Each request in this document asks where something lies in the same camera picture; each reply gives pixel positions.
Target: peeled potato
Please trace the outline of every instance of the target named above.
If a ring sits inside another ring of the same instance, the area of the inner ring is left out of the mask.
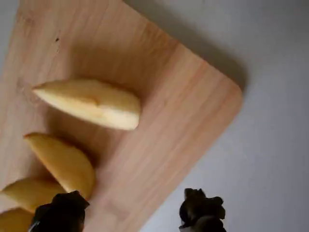
[[[53,197],[65,191],[57,182],[26,178],[8,185],[2,193],[34,213],[37,207],[52,202]]]
[[[140,100],[97,80],[47,82],[33,91],[53,107],[101,126],[133,130],[139,123]]]
[[[27,232],[33,215],[23,209],[11,209],[0,214],[0,232]]]
[[[95,172],[81,150],[41,133],[28,134],[24,139],[65,191],[78,190],[86,199],[90,196]]]

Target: wooden cutting board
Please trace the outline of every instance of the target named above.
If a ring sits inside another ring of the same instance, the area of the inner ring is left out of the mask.
[[[100,128],[41,102],[31,87],[95,78],[140,96],[139,127]],[[97,171],[85,232],[135,232],[241,106],[240,88],[120,0],[21,0],[0,83],[0,188],[48,176],[22,140],[74,142]],[[1,210],[11,206],[0,198]]]

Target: raw potato wedge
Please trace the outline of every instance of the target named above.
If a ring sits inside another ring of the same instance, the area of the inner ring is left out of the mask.
[[[2,193],[34,213],[37,207],[52,202],[56,194],[65,193],[65,190],[55,181],[26,178],[8,185]]]
[[[0,214],[0,232],[27,232],[33,215],[21,208]]]
[[[81,150],[47,134],[31,133],[24,139],[65,191],[78,190],[88,199],[95,172]]]
[[[139,123],[140,100],[97,80],[47,82],[33,91],[58,110],[101,126],[133,130]]]

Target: black object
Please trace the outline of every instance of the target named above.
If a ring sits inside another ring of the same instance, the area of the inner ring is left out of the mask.
[[[186,188],[185,200],[179,209],[182,225],[194,232],[225,232],[221,219],[225,218],[221,197],[207,198],[202,189]]]
[[[78,191],[57,194],[36,209],[29,232],[81,232],[88,206]]]

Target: potato slice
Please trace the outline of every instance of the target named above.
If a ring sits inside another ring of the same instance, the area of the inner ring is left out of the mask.
[[[31,133],[24,139],[67,192],[78,190],[84,198],[90,196],[95,172],[81,150],[47,134]]]
[[[26,178],[8,185],[2,193],[34,213],[37,207],[52,202],[56,194],[65,193],[65,190],[54,181]]]
[[[51,106],[101,126],[133,130],[140,119],[140,100],[130,92],[93,79],[47,82],[33,89]]]
[[[0,232],[27,232],[33,215],[21,208],[0,214]]]

